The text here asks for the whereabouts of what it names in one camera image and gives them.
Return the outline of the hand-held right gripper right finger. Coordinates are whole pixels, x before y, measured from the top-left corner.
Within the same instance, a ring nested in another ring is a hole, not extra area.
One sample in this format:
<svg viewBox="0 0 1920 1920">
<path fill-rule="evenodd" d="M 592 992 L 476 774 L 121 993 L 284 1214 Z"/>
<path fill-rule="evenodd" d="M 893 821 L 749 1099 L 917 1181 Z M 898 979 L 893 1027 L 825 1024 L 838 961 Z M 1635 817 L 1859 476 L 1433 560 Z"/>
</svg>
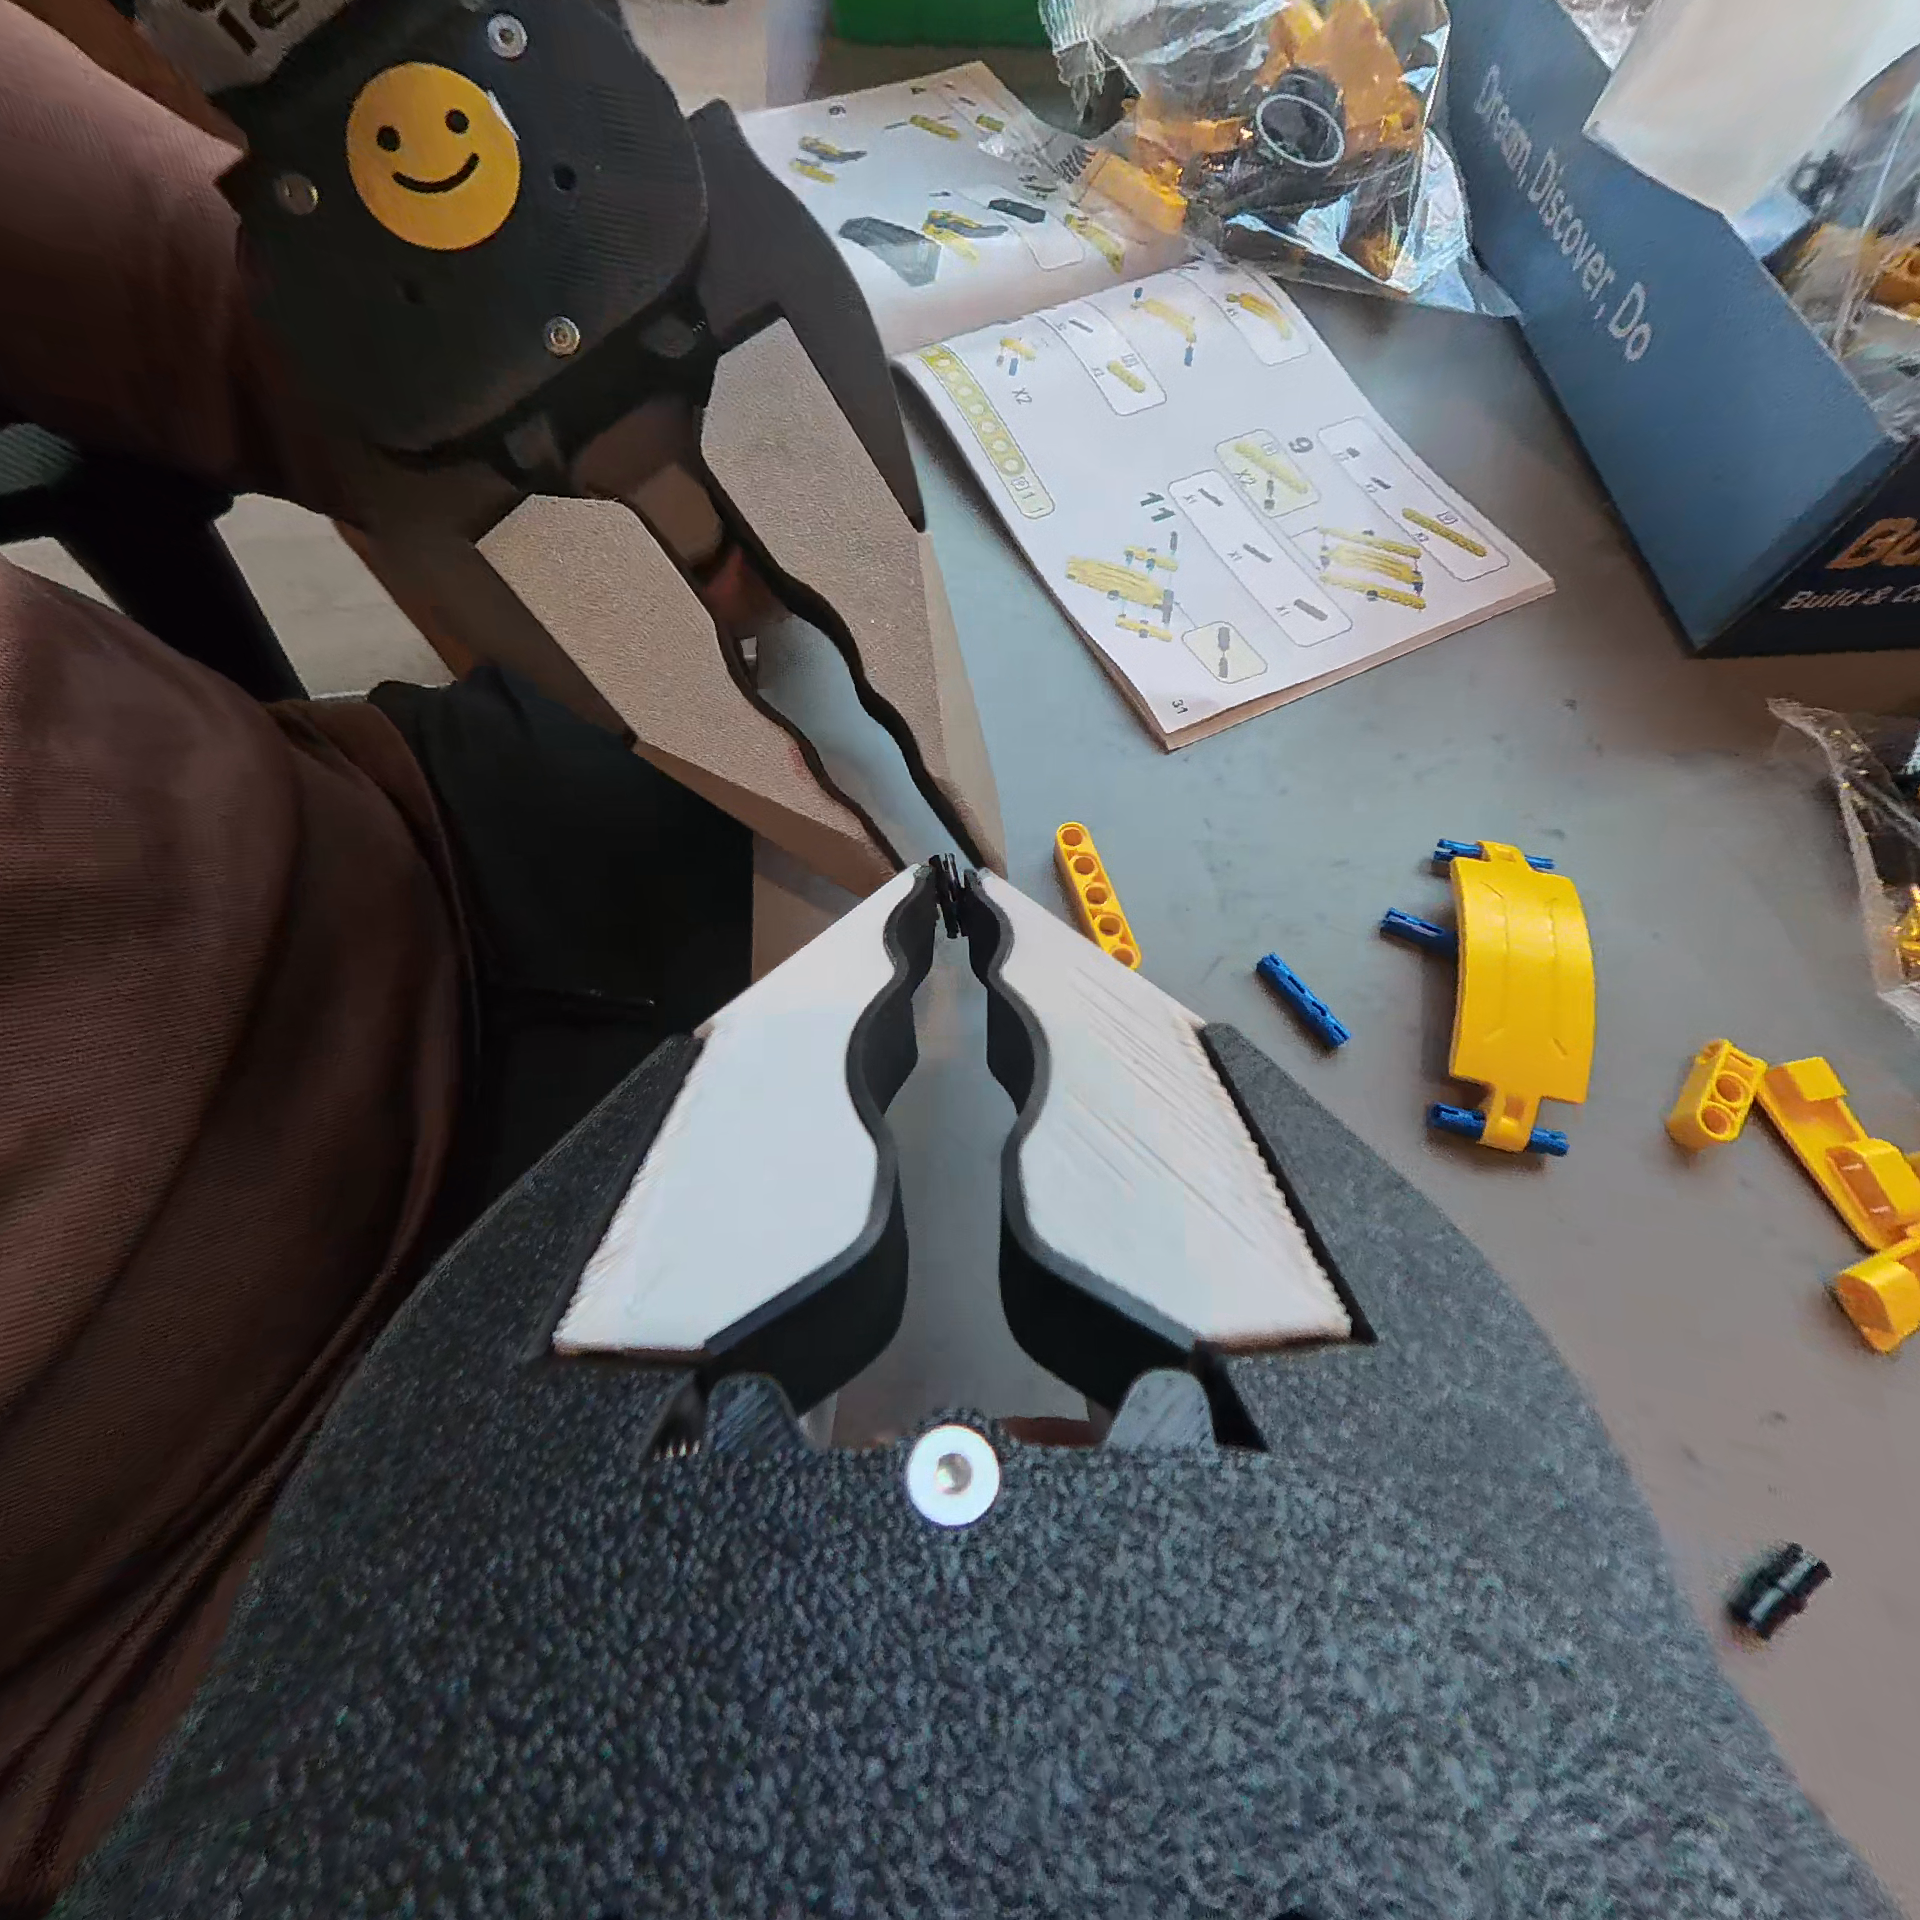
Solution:
<svg viewBox="0 0 1920 1920">
<path fill-rule="evenodd" d="M 1110 1417 L 1173 1373 L 1242 1420 L 1229 1359 L 1349 1342 L 1356 1310 L 1205 1019 L 989 871 L 960 923 L 1012 1104 L 1000 1308 L 1017 1345 Z"/>
</svg>

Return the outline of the yellow short holed beam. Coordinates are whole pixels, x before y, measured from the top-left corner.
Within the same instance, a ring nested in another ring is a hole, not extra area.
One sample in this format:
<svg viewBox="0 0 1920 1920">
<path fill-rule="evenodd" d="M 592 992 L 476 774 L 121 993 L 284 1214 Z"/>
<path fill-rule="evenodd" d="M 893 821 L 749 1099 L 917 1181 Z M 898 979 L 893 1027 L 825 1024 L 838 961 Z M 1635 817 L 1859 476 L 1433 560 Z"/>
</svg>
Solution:
<svg viewBox="0 0 1920 1920">
<path fill-rule="evenodd" d="M 1733 1040 L 1710 1040 L 1693 1056 L 1665 1129 L 1674 1144 L 1704 1153 L 1740 1139 L 1770 1063 Z"/>
</svg>

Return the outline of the yellow curved liftarm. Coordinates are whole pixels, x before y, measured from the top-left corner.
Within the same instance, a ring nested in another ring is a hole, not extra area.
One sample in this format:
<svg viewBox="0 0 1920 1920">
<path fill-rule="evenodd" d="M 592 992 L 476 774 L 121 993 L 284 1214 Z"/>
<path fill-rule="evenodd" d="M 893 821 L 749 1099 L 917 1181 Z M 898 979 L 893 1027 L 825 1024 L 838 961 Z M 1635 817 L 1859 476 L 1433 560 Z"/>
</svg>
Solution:
<svg viewBox="0 0 1920 1920">
<path fill-rule="evenodd" d="M 1918 1157 L 1872 1135 L 1824 1057 L 1766 1068 L 1758 1104 L 1860 1243 L 1882 1253 L 1915 1233 Z"/>
</svg>

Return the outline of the person's brown shirt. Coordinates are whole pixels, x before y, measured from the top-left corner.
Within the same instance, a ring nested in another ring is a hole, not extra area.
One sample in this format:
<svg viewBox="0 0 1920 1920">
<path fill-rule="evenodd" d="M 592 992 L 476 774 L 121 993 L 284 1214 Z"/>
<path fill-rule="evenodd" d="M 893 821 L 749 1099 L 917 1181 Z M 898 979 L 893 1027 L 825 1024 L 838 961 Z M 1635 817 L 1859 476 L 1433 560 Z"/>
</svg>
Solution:
<svg viewBox="0 0 1920 1920">
<path fill-rule="evenodd" d="M 137 1793 L 418 1273 L 466 960 L 371 704 L 256 704 L 4 565 L 3 1900 Z"/>
</svg>

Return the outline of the yellow panel brick blue pin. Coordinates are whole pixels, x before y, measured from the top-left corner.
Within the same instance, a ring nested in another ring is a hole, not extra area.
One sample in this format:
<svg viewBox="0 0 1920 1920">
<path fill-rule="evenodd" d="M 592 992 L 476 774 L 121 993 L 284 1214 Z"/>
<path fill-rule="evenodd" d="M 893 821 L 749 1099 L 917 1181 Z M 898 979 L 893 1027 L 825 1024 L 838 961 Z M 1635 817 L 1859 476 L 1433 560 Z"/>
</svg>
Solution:
<svg viewBox="0 0 1920 1920">
<path fill-rule="evenodd" d="M 1498 840 L 1445 839 L 1456 936 L 1449 1075 L 1478 1089 L 1468 1110 L 1433 1101 L 1433 1132 L 1505 1153 L 1564 1159 L 1548 1101 L 1588 1097 L 1595 1045 L 1594 936 L 1572 879 Z"/>
</svg>

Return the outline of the open instruction booklet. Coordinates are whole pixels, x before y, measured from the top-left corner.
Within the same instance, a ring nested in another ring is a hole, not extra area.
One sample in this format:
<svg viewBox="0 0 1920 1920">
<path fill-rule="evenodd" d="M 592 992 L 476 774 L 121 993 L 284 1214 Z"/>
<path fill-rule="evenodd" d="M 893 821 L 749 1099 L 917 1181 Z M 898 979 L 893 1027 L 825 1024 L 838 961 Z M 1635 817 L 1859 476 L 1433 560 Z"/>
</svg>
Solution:
<svg viewBox="0 0 1920 1920">
<path fill-rule="evenodd" d="M 746 132 L 1164 750 L 1552 592 L 1274 276 L 1153 227 L 986 63 Z"/>
</svg>

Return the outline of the clear bag of small pins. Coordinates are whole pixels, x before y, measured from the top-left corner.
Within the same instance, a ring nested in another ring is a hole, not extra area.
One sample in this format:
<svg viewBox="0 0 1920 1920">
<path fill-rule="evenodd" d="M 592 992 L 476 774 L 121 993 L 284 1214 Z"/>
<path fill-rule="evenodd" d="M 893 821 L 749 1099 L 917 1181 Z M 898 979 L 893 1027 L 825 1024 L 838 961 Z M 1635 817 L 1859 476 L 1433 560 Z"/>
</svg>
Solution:
<svg viewBox="0 0 1920 1920">
<path fill-rule="evenodd" d="M 1777 757 L 1834 804 L 1872 993 L 1918 1033 L 1918 718 L 1771 700 Z"/>
</svg>

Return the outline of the yellow five-hole beam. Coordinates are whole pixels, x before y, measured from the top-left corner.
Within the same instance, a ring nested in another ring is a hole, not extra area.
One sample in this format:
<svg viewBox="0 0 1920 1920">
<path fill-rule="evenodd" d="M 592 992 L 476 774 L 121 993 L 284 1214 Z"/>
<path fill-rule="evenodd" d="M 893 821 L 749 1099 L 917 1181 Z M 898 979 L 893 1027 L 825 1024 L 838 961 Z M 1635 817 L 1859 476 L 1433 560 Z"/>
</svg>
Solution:
<svg viewBox="0 0 1920 1920">
<path fill-rule="evenodd" d="M 1083 823 L 1062 823 L 1053 833 L 1053 869 L 1073 905 L 1073 920 L 1094 948 L 1124 968 L 1141 968 L 1141 950 L 1114 892 L 1104 859 Z"/>
</svg>

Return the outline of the person's black pants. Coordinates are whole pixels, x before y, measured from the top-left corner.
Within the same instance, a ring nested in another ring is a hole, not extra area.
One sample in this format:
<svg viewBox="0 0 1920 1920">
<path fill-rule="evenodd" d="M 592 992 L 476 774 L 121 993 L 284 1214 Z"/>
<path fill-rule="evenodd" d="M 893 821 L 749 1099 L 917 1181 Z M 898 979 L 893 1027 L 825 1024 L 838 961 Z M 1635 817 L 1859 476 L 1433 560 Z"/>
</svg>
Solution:
<svg viewBox="0 0 1920 1920">
<path fill-rule="evenodd" d="M 498 665 L 371 702 L 424 767 L 470 957 L 459 1232 L 749 982 L 752 833 Z"/>
</svg>

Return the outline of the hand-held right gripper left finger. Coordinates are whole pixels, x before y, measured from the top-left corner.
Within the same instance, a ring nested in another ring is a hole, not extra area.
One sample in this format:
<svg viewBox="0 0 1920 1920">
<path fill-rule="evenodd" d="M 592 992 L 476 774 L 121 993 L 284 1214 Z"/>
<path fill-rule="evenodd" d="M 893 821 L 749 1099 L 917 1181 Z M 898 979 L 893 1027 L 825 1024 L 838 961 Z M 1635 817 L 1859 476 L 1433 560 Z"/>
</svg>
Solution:
<svg viewBox="0 0 1920 1920">
<path fill-rule="evenodd" d="M 882 1353 L 907 1268 L 886 1113 L 937 920 L 940 871 L 907 871 L 700 1029 L 557 1355 L 768 1375 L 812 1409 Z"/>
</svg>

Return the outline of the yellow pin connector block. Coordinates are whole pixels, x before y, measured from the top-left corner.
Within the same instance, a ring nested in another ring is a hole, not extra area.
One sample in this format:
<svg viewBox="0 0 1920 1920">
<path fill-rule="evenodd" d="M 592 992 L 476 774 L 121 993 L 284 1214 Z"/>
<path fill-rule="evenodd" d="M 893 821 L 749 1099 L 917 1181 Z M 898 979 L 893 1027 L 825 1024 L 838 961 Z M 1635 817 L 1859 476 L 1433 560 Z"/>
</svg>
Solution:
<svg viewBox="0 0 1920 1920">
<path fill-rule="evenodd" d="M 1918 1232 L 1845 1267 L 1832 1293 L 1869 1351 L 1900 1351 L 1918 1332 Z"/>
</svg>

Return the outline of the clear bag of yellow beams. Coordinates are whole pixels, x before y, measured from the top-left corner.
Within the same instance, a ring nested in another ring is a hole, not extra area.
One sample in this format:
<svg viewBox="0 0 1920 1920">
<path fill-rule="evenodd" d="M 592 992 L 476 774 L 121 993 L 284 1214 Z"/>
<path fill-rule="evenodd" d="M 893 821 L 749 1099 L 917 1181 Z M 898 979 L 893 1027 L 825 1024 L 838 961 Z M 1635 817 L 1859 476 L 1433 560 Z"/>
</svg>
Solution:
<svg viewBox="0 0 1920 1920">
<path fill-rule="evenodd" d="M 1445 1 L 1045 1 L 1083 124 L 1058 169 L 1219 263 L 1490 320 L 1449 147 Z"/>
</svg>

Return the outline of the large white label parts bag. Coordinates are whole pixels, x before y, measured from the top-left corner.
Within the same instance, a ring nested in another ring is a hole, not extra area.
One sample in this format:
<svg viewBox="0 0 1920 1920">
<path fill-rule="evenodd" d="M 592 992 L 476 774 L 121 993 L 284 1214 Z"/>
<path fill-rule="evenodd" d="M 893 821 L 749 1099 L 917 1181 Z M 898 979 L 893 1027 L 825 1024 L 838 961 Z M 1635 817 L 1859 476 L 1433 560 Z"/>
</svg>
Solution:
<svg viewBox="0 0 1920 1920">
<path fill-rule="evenodd" d="M 1915 1 L 1641 4 L 1587 134 L 1717 212 L 1915 433 Z"/>
</svg>

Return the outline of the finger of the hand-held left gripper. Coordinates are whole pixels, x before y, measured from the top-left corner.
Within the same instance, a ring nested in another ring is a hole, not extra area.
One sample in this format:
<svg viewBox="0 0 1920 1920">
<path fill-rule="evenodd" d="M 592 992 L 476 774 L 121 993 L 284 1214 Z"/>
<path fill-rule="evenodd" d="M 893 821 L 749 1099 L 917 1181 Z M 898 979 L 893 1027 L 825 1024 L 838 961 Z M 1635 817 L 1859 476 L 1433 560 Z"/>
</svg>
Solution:
<svg viewBox="0 0 1920 1920">
<path fill-rule="evenodd" d="M 898 853 L 742 683 L 707 604 L 628 504 L 529 496 L 478 556 L 630 732 L 637 757 L 854 895 L 900 871 Z"/>
<path fill-rule="evenodd" d="M 924 510 L 859 436 L 794 320 L 718 355 L 705 479 L 812 662 L 772 707 L 893 848 L 1005 871 L 992 751 Z M 825 719 L 825 737 L 806 735 Z"/>
</svg>

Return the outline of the blue cardboard kit box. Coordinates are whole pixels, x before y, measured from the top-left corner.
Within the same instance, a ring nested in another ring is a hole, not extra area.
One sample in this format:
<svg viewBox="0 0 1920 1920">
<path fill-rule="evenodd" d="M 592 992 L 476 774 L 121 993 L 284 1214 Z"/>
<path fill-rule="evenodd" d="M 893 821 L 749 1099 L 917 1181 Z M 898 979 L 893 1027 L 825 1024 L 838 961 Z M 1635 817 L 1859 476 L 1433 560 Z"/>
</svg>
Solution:
<svg viewBox="0 0 1920 1920">
<path fill-rule="evenodd" d="M 1561 4 L 1449 12 L 1477 253 L 1691 654 L 1915 652 L 1915 443 L 1720 212 L 1587 139 L 1602 62 Z"/>
</svg>

